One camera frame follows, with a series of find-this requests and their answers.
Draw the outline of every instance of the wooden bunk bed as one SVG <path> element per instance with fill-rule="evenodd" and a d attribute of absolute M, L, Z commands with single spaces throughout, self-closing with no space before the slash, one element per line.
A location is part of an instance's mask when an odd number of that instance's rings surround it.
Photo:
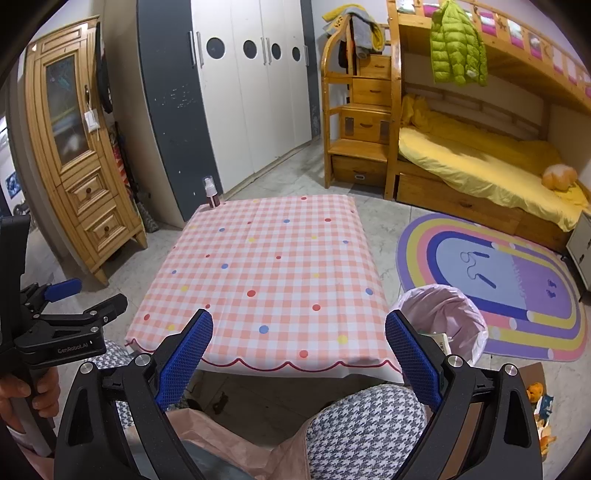
<path fill-rule="evenodd" d="M 397 10 L 395 0 L 387 0 L 390 31 L 387 45 L 392 56 L 370 55 L 359 60 L 354 57 L 352 30 L 347 18 L 332 35 L 324 48 L 320 73 L 322 80 L 324 182 L 328 188 L 333 179 L 384 188 L 384 198 L 395 199 L 489 226 L 517 235 L 552 250 L 562 252 L 570 232 L 562 231 L 555 223 L 541 219 L 520 208 L 497 205 L 485 198 L 461 193 L 436 175 L 407 161 L 398 152 L 401 101 L 406 90 L 423 90 L 472 102 L 475 109 L 497 110 L 510 122 L 533 129 L 536 137 L 548 135 L 550 104 L 555 103 L 591 114 L 591 83 L 586 69 L 550 39 L 521 21 L 474 0 L 461 2 L 470 5 L 468 12 L 474 25 L 482 32 L 487 46 L 488 70 L 510 83 L 521 86 L 544 100 L 541 123 L 535 124 L 482 100 L 444 89 L 407 84 L 402 79 L 402 51 L 428 56 L 429 32 L 434 10 L 414 0 L 413 14 Z M 492 18 L 485 22 L 483 18 Z M 522 41 L 515 38 L 521 29 Z M 341 41 L 346 42 L 346 73 L 329 68 L 331 58 Z M 347 84 L 350 103 L 330 106 L 331 84 Z M 330 139 L 330 117 L 339 115 L 339 138 Z M 495 132 L 494 128 L 469 118 L 458 118 Z M 589 198 L 589 191 L 583 191 Z"/>

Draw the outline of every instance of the trash can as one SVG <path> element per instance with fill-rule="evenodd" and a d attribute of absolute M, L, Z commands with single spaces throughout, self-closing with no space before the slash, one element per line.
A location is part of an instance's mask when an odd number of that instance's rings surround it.
<path fill-rule="evenodd" d="M 452 353 L 471 366 L 478 361 L 488 330 L 474 302 L 448 285 L 425 285 L 400 295 L 390 311 L 400 310 L 418 333 L 445 333 Z"/>

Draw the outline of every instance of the pink checkered tablecloth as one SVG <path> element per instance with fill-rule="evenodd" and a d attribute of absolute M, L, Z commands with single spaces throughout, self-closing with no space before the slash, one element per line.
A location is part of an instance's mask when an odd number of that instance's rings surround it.
<path fill-rule="evenodd" d="M 200 368 L 402 381 L 384 336 L 388 306 L 352 197 L 200 207 L 126 341 L 151 352 L 198 309 L 208 310 L 214 324 Z"/>

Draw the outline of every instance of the small white cabinet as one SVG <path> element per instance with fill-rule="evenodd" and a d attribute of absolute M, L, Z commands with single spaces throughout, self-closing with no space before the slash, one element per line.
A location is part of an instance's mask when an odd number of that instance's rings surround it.
<path fill-rule="evenodd" d="M 566 250 L 579 270 L 585 288 L 591 290 L 591 218 L 584 212 L 566 244 Z"/>

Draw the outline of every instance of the wooden staircase drawer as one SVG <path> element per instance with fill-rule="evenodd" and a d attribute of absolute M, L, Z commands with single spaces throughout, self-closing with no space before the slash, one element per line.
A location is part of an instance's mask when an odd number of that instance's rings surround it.
<path fill-rule="evenodd" d="M 389 80 L 353 79 L 353 103 L 392 106 L 392 86 Z"/>
<path fill-rule="evenodd" d="M 359 76 L 389 80 L 392 75 L 391 57 L 386 55 L 369 55 L 359 59 Z"/>
<path fill-rule="evenodd" d="M 390 137 L 390 115 L 361 110 L 341 111 L 340 137 L 387 145 Z"/>
<path fill-rule="evenodd" d="M 331 155 L 333 172 L 338 181 L 384 187 L 386 185 L 386 162 L 363 158 Z"/>

